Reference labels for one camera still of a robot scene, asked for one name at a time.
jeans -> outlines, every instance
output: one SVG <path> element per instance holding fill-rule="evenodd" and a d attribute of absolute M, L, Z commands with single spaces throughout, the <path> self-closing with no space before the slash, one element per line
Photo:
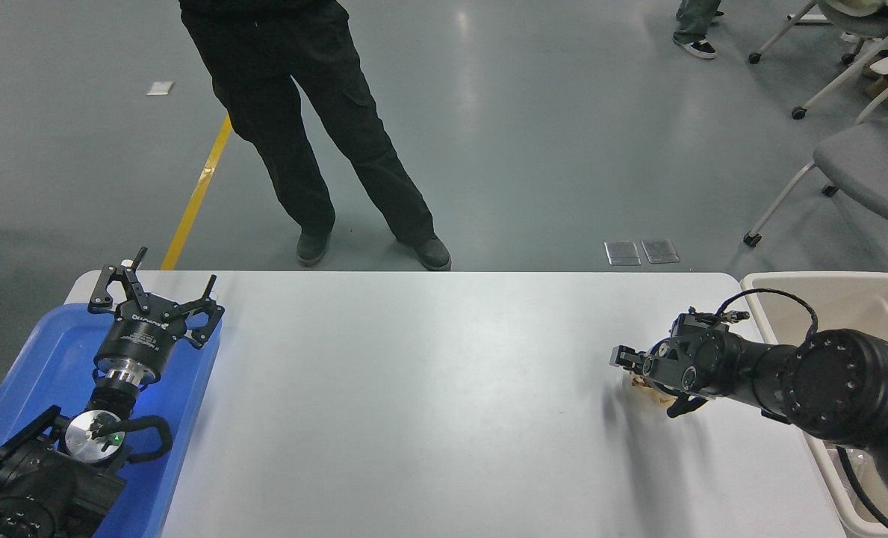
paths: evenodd
<path fill-rule="evenodd" d="M 720 2 L 721 0 L 683 0 L 679 10 L 676 10 L 679 25 L 673 33 L 673 41 L 685 45 L 704 40 Z"/>

gray chair seat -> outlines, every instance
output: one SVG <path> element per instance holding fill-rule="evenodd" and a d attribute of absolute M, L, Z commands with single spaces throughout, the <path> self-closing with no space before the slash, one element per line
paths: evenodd
<path fill-rule="evenodd" d="M 845 28 L 852 34 L 861 37 L 882 38 L 888 35 L 888 18 L 869 15 L 865 17 L 853 17 L 835 9 L 835 7 L 819 1 L 819 10 L 830 23 L 840 28 Z"/>
<path fill-rule="evenodd" d="M 843 193 L 888 220 L 888 120 L 830 136 L 813 151 L 813 160 Z"/>

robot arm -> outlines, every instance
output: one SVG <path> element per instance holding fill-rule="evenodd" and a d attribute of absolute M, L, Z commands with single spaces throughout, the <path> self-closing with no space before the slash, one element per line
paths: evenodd
<path fill-rule="evenodd" d="M 146 249 L 129 265 L 106 265 L 89 299 L 93 314 L 115 316 L 96 351 L 95 388 L 74 418 L 58 406 L 42 412 L 0 447 L 0 538 L 89 538 L 125 487 L 126 463 L 157 459 L 171 449 L 160 416 L 131 418 L 140 391 L 158 382 L 178 340 L 201 348 L 224 309 L 211 299 L 212 275 L 200 299 L 178 304 L 147 293 L 135 275 Z M 113 307 L 108 286 L 122 283 L 125 300 Z M 190 318 L 207 318 L 190 330 Z M 154 429 L 158 449 L 133 454 L 130 432 Z"/>
<path fill-rule="evenodd" d="M 888 486 L 888 341 L 856 330 L 811 330 L 798 347 L 759 344 L 728 331 L 740 319 L 748 313 L 690 309 L 652 351 L 618 345 L 610 364 L 676 396 L 672 418 L 731 398 L 817 439 L 864 449 Z"/>

black pants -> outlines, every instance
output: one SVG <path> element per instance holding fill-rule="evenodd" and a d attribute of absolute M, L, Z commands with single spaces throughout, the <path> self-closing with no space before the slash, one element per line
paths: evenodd
<path fill-rule="evenodd" d="M 277 199 L 301 229 L 328 232 L 335 213 L 295 81 L 393 234 L 419 246 L 433 238 L 433 218 L 376 113 L 347 18 L 335 1 L 256 21 L 181 14 L 233 129 L 255 144 Z"/>

black shoe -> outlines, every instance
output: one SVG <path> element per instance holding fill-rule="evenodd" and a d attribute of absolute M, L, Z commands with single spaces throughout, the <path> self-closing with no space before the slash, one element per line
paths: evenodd
<path fill-rule="evenodd" d="M 417 253 L 417 259 L 420 259 L 420 265 L 423 265 L 429 271 L 450 271 L 450 252 L 447 252 L 444 242 L 437 239 L 436 236 L 430 241 L 426 241 L 419 247 L 414 247 Z"/>
<path fill-rule="evenodd" d="M 327 252 L 328 239 L 331 238 L 331 232 L 325 234 L 314 234 L 314 232 L 301 231 L 300 238 L 297 239 L 297 262 L 305 267 L 314 267 Z"/>
<path fill-rule="evenodd" d="M 696 58 L 716 58 L 716 49 L 710 45 L 709 41 L 699 40 L 695 43 L 678 43 L 676 40 L 673 40 L 673 43 L 683 47 L 683 51 L 689 52 L 690 55 L 694 55 Z"/>

